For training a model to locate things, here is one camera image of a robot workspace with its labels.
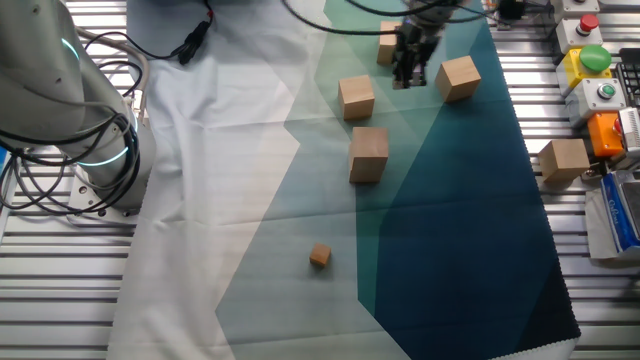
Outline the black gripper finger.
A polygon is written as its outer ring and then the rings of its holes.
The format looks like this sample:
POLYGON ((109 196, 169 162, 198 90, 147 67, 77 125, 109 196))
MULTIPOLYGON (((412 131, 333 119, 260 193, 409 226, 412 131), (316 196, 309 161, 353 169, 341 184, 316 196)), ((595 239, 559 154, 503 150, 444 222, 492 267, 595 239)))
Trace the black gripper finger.
POLYGON ((409 89, 427 85, 426 61, 419 52, 395 50, 393 55, 393 88, 409 89))

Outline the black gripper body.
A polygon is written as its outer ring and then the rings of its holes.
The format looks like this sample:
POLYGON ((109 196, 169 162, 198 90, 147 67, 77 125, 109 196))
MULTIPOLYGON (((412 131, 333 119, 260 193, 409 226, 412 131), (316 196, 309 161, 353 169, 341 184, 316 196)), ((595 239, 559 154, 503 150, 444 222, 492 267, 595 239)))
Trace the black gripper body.
POLYGON ((399 50, 431 55, 440 42, 442 32, 440 24, 418 24, 405 19, 400 26, 399 50))

